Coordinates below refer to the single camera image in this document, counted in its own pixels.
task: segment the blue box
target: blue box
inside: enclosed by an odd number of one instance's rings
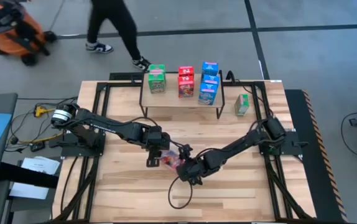
[[[218,85],[201,83],[198,103],[212,105],[215,102]]]
[[[202,79],[203,79],[203,75],[217,76],[217,73],[218,73],[218,63],[204,62],[202,64]]]
[[[202,78],[202,83],[214,84],[218,86],[220,84],[220,77],[213,75],[204,75]]]

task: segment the orange vacuum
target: orange vacuum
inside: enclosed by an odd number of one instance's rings
[[[25,65],[35,65],[36,53],[49,56],[44,44],[56,39],[53,32],[43,32],[16,0],[0,0],[0,55],[15,55]]]

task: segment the small green box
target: small green box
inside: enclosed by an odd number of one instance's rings
[[[151,93],[165,93],[166,79],[164,69],[165,65],[150,65],[150,70],[148,73],[148,84]]]
[[[235,112],[237,116],[244,116],[249,108],[249,98],[246,94],[239,94],[235,102]]]

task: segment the white paper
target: white paper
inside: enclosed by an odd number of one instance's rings
[[[25,158],[21,167],[54,175],[59,165],[60,163],[58,161],[37,156],[33,159]],[[10,191],[10,196],[46,199],[48,191],[49,189],[45,187],[36,187],[29,184],[14,183]]]

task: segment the concrete floor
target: concrete floor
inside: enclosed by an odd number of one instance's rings
[[[57,34],[85,34],[88,0],[36,0],[27,10],[44,27]],[[357,24],[357,0],[250,0],[258,27],[329,26]],[[138,30],[249,28],[244,1],[225,0],[126,0]],[[105,22],[102,33],[116,32]],[[341,119],[357,112],[357,29],[260,32],[260,41],[271,79],[283,80],[286,88],[307,90],[325,147],[335,173],[348,219],[357,222],[357,157],[340,137]],[[82,80],[107,80],[110,72],[136,71],[120,38],[101,39],[113,44],[109,55],[88,54],[84,39],[60,40],[50,46],[52,55],[41,57],[36,67],[27,68],[12,57],[0,56],[0,93],[19,97],[65,98],[78,94]],[[251,32],[234,34],[191,34],[139,37],[142,54],[167,70],[217,61],[223,71],[232,70],[241,79],[261,79]],[[16,114],[25,113],[38,101],[19,100]],[[41,120],[30,118],[18,132],[33,138]],[[54,133],[48,130],[46,135]],[[357,128],[344,127],[345,138],[357,151]],[[59,149],[22,154],[5,153],[4,161],[33,156],[59,156]],[[51,204],[29,212],[18,212],[14,223],[48,219]]]

